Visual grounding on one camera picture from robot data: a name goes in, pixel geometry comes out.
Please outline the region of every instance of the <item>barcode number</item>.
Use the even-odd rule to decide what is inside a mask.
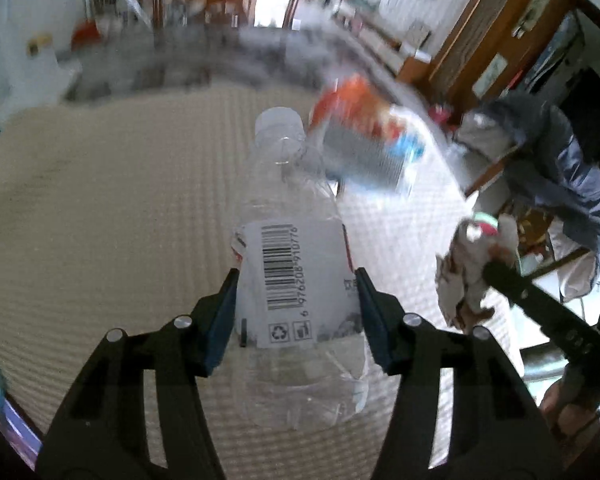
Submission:
[[[306,286],[298,228],[292,224],[269,225],[262,227],[261,233],[267,308],[301,308],[306,301]]]

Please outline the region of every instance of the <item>recycling symbol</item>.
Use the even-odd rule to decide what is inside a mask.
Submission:
[[[284,341],[287,335],[288,330],[282,325],[276,325],[271,331],[271,337],[275,339],[275,341]]]

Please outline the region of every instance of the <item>wooden door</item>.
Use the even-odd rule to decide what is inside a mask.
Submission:
[[[528,70],[554,36],[573,0],[509,0],[447,93],[456,113],[496,98]]]

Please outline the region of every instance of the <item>gray cloth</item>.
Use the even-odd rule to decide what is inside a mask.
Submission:
[[[600,276],[600,168],[584,162],[567,117],[549,102],[517,91],[476,111],[496,121],[520,148],[520,156],[504,171],[514,197],[560,218],[566,236],[596,253],[596,280]]]

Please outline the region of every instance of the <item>white bottle cap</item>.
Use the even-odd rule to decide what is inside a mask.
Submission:
[[[276,107],[263,111],[256,119],[256,146],[272,136],[304,140],[304,125],[298,112],[291,108]]]

